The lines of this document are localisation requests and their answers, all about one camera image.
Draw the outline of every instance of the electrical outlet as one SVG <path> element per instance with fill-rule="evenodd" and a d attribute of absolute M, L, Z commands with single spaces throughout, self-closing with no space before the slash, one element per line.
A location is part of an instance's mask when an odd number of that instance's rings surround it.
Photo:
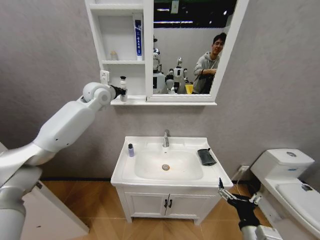
<path fill-rule="evenodd" d="M 109 71 L 100 70 L 100 81 L 102 84 L 108 85 L 110 83 Z"/>
<path fill-rule="evenodd" d="M 245 172 L 250 168 L 248 165 L 241 165 L 238 169 L 238 172 Z"/>

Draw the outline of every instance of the sink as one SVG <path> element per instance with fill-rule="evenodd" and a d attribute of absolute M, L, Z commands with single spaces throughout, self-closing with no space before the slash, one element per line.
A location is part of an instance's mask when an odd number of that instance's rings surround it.
<path fill-rule="evenodd" d="M 205 137 L 169 137 L 163 147 L 163 136 L 126 136 L 111 183 L 119 185 L 185 186 L 217 188 L 219 178 L 225 187 L 233 184 L 215 156 L 212 166 L 203 166 L 199 149 L 211 148 Z M 133 145 L 134 157 L 128 154 Z"/>
<path fill-rule="evenodd" d="M 204 175 L 193 152 L 166 148 L 139 152 L 134 172 L 140 178 L 158 180 L 197 180 Z"/>

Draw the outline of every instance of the yellow object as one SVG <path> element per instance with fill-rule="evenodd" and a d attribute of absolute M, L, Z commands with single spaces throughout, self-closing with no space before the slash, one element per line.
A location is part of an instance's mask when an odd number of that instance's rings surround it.
<path fill-rule="evenodd" d="M 194 90 L 194 85 L 193 84 L 186 84 L 185 89 L 186 89 L 187 94 L 192 94 L 192 91 Z"/>

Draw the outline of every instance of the gray hoodie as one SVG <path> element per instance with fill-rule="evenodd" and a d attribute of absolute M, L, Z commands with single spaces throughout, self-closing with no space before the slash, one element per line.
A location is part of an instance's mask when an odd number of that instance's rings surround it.
<path fill-rule="evenodd" d="M 210 57 L 210 52 L 208 52 L 208 51 L 202 57 L 199 58 L 198 62 L 196 63 L 196 66 L 193 70 L 194 75 L 197 76 L 194 83 L 193 83 L 193 92 L 194 93 L 199 94 L 205 85 L 204 79 L 199 80 L 199 76 L 201 74 L 201 71 L 203 69 L 216 69 L 216 68 L 218 68 L 219 61 L 220 61 L 219 56 L 217 56 L 215 60 L 212 60 Z"/>

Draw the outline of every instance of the wall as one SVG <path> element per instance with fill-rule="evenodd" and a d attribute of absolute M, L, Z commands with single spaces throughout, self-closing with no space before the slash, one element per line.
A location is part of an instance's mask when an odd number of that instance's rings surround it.
<path fill-rule="evenodd" d="M 188 69 L 189 81 L 196 79 L 194 68 L 198 59 L 211 52 L 214 37 L 222 33 L 223 28 L 155 28 L 154 37 L 158 39 L 155 47 L 160 51 L 162 72 L 167 75 L 169 69 L 177 66 L 178 57 L 182 57 L 182 67 Z"/>
<path fill-rule="evenodd" d="M 266 149 L 318 160 L 305 179 L 320 190 L 320 15 L 317 0 L 251 0 L 217 107 L 112 107 L 43 165 L 45 177 L 109 178 L 126 135 L 208 137 L 232 176 Z M 0 137 L 25 145 L 99 65 L 81 0 L 0 2 Z"/>

